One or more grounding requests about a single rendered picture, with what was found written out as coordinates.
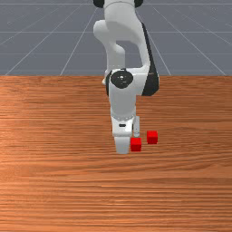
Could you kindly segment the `red cube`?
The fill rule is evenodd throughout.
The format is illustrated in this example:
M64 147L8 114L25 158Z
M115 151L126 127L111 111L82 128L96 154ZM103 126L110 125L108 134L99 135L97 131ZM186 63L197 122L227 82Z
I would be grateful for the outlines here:
M131 151L141 151L141 138L131 138L130 139L130 150Z
M147 142L149 144L157 144L158 143L158 132L156 130L148 130L147 131Z

